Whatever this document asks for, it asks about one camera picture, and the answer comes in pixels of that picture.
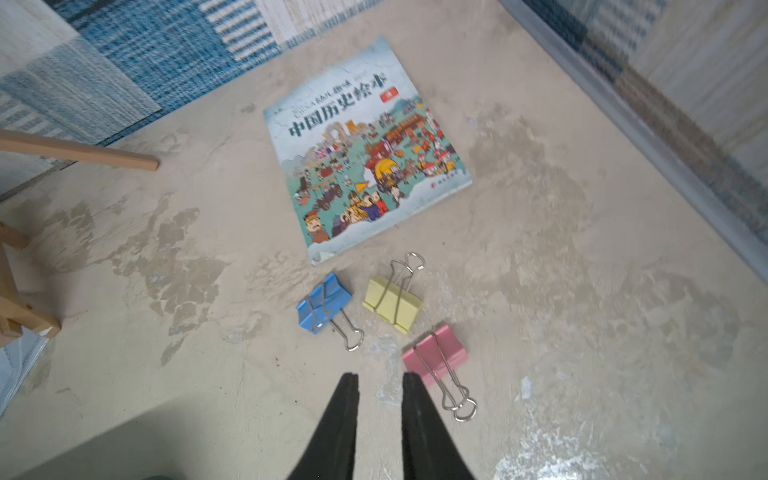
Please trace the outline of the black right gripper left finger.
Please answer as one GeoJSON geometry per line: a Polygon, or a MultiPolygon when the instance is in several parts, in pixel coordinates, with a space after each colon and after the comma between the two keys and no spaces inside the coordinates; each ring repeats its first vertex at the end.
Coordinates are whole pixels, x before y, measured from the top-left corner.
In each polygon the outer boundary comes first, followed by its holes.
{"type": "Polygon", "coordinates": [[[288,479],[353,478],[359,400],[358,375],[344,373],[288,479]]]}

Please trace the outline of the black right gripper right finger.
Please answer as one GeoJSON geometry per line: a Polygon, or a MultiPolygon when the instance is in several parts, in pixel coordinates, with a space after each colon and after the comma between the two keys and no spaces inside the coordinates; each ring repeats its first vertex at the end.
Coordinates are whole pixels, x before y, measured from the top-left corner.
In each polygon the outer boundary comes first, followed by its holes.
{"type": "Polygon", "coordinates": [[[401,432],[405,479],[474,479],[421,377],[402,379],[401,432]]]}

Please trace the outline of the yellow binder clip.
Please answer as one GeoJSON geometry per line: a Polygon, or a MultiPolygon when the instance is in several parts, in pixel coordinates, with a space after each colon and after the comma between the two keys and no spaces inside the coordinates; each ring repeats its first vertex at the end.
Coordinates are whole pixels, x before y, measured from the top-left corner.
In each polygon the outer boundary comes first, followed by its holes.
{"type": "Polygon", "coordinates": [[[406,253],[402,260],[392,260],[388,275],[369,280],[363,307],[399,332],[408,334],[423,306],[423,300],[410,291],[410,286],[425,267],[424,257],[416,252],[406,253]]]}

